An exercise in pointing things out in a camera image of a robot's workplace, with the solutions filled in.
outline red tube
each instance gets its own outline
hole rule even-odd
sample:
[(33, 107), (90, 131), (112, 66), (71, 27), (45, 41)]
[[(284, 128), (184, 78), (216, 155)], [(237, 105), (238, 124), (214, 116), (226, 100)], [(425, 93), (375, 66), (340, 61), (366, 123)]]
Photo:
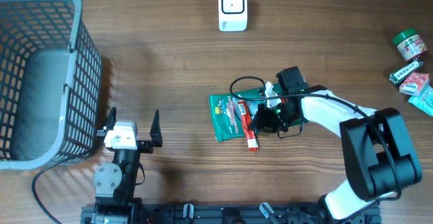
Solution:
[(248, 125), (251, 123), (251, 116), (248, 111), (248, 107), (245, 101), (239, 100), (237, 105), (242, 117), (242, 129), (244, 130), (246, 141), (248, 142), (248, 148), (250, 151), (258, 151), (258, 144), (256, 135), (253, 130), (248, 129)]

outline small box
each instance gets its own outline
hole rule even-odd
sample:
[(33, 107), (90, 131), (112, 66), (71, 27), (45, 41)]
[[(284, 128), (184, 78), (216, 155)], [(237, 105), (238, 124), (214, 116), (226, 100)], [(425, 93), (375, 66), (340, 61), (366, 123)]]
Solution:
[(400, 85), (400, 92), (407, 95), (419, 96), (429, 82), (430, 78), (428, 74), (412, 72)]

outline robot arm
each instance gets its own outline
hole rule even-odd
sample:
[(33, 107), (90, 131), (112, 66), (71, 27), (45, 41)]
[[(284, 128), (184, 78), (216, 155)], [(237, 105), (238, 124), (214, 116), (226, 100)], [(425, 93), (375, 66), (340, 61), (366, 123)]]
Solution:
[(258, 127), (262, 127), (268, 132), (287, 131), (294, 121), (302, 119), (316, 122), (341, 137), (347, 180), (322, 198), (322, 206), (331, 223), (351, 219), (375, 204), (376, 200), (398, 191), (386, 153), (376, 153), (373, 148), (378, 139), (372, 127), (379, 129), (385, 139), (399, 187), (403, 189), (421, 181), (421, 165), (397, 110), (387, 108), (377, 111), (341, 99), (352, 106), (349, 107), (329, 99), (338, 97), (320, 85), (309, 87), (298, 67), (281, 71), (277, 74), (277, 80), (283, 95), (310, 94), (321, 97), (287, 97), (274, 112), (261, 106), (252, 122), (252, 129), (260, 130)]
[[(314, 93), (335, 97), (329, 90)], [(362, 115), (338, 102), (319, 97), (305, 97), (300, 103), (306, 120), (316, 122), (342, 138), (348, 179), (324, 198), (329, 218), (349, 219), (375, 204), (376, 199), (396, 191), (389, 162), (384, 160), (383, 152), (375, 153)], [(387, 136), (402, 187), (421, 181), (421, 167), (401, 115), (392, 108), (382, 111), (358, 108), (372, 116), (381, 132)], [(393, 131), (398, 133), (397, 139), (393, 137)]]

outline snack package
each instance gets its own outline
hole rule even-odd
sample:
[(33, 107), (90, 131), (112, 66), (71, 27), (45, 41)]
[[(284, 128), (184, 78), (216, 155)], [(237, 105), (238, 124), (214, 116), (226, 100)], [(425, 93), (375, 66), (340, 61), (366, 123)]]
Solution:
[[(259, 98), (261, 89), (236, 92), (236, 95), (245, 98)], [(274, 85), (273, 90), (281, 95), (281, 89), (278, 84)], [(254, 118), (256, 114), (257, 105), (264, 102), (246, 102), (251, 118)], [(230, 94), (209, 96), (210, 116), (214, 125), (215, 138), (218, 142), (236, 137), (245, 137), (242, 130), (242, 117), (237, 103), (238, 100)]]
[(430, 78), (428, 74), (412, 72), (411, 75), (406, 78), (405, 82), (400, 85), (400, 93), (419, 96), (429, 82)]
[(404, 68), (401, 68), (400, 70), (393, 72), (390, 74), (390, 81), (394, 86), (400, 85), (405, 78), (407, 78), (413, 71), (417, 70), (419, 67), (421, 67), (424, 63), (421, 61), (413, 61), (409, 65), (406, 65)]
[(242, 129), (245, 134), (246, 141), (248, 143), (248, 149), (251, 152), (258, 151), (258, 144), (256, 140), (256, 133), (253, 130), (248, 128), (248, 125), (251, 123), (250, 112), (248, 111), (248, 106), (245, 101), (239, 100), (237, 103), (239, 107), (239, 111), (242, 117)]
[(416, 106), (429, 116), (433, 116), (433, 89), (427, 85), (419, 96), (411, 96), (409, 103)]

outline jar lid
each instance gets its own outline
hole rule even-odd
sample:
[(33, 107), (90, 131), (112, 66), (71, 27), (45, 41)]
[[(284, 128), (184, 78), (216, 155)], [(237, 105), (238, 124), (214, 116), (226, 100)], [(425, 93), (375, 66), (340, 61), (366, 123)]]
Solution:
[(411, 37), (412, 35), (416, 35), (417, 31), (414, 28), (410, 28), (398, 34), (395, 38), (393, 38), (392, 42), (394, 45), (400, 44), (401, 41)]

